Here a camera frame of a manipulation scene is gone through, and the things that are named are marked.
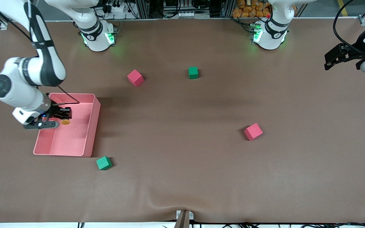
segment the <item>green led light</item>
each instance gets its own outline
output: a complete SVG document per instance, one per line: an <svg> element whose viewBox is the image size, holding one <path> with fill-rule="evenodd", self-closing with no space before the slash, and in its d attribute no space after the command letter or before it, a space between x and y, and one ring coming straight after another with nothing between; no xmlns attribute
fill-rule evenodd
<svg viewBox="0 0 365 228"><path fill-rule="evenodd" d="M105 36L109 43L113 43L113 35L111 33L105 33Z"/></svg>
<svg viewBox="0 0 365 228"><path fill-rule="evenodd" d="M284 35L283 35L283 39L281 40L281 43L284 42L285 40L285 35L287 35L287 31L285 31Z"/></svg>
<svg viewBox="0 0 365 228"><path fill-rule="evenodd" d="M85 40L85 36L81 33L82 39L84 40L85 45L87 45L87 41Z"/></svg>
<svg viewBox="0 0 365 228"><path fill-rule="evenodd" d="M256 34L254 35L254 42L259 42L262 34L263 34L263 30L260 28L258 30L258 32L256 32Z"/></svg>

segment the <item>brown table surface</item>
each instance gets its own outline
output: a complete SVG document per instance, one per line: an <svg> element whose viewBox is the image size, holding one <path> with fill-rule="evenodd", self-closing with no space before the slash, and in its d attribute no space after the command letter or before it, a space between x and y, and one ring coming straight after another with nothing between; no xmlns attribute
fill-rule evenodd
<svg viewBox="0 0 365 228"><path fill-rule="evenodd" d="M0 222L162 221L179 209L199 222L365 222L365 74L355 62L324 71L332 22L294 20L275 51L230 20L124 22L99 53L71 23L48 23L63 88L102 104L93 156L33 155L37 131L0 102ZM365 29L338 28L350 42ZM0 32L0 70L33 55L18 30ZM250 142L253 123L264 134ZM115 166L98 170L101 156Z"/></svg>

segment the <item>cube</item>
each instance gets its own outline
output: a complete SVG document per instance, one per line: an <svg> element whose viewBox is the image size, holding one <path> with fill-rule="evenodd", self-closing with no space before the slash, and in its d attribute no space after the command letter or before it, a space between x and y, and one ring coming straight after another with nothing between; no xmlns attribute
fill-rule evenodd
<svg viewBox="0 0 365 228"><path fill-rule="evenodd" d="M260 136L262 133L263 133L263 131L260 129L260 127L257 123L253 124L252 126L249 126L245 130L245 134L250 141L254 140L258 136Z"/></svg>
<svg viewBox="0 0 365 228"><path fill-rule="evenodd" d="M190 79L198 78L198 68L196 66L192 66L188 68L188 75Z"/></svg>
<svg viewBox="0 0 365 228"><path fill-rule="evenodd" d="M144 81L143 76L137 70L133 70L128 74L128 79L136 87Z"/></svg>
<svg viewBox="0 0 365 228"><path fill-rule="evenodd" d="M97 160L97 165L100 170L107 170L112 167L112 162L109 157L104 156Z"/></svg>

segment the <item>orange coin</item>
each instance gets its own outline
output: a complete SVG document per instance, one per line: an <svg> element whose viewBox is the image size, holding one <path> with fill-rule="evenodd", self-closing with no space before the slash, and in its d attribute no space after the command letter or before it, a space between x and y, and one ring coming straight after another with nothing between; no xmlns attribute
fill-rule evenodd
<svg viewBox="0 0 365 228"><path fill-rule="evenodd" d="M62 120L61 124L63 125L69 125L70 124L70 120Z"/></svg>

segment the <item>yellow tape line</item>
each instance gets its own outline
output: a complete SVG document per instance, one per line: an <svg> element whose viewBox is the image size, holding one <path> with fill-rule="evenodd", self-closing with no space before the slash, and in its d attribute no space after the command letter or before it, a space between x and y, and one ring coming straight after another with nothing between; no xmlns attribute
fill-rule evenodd
<svg viewBox="0 0 365 228"><path fill-rule="evenodd" d="M339 3L339 7L340 8L344 5L343 0L337 0L337 3ZM346 7L342 10L342 15L343 15L343 17L347 17L348 16L347 15L347 11L346 11Z"/></svg>

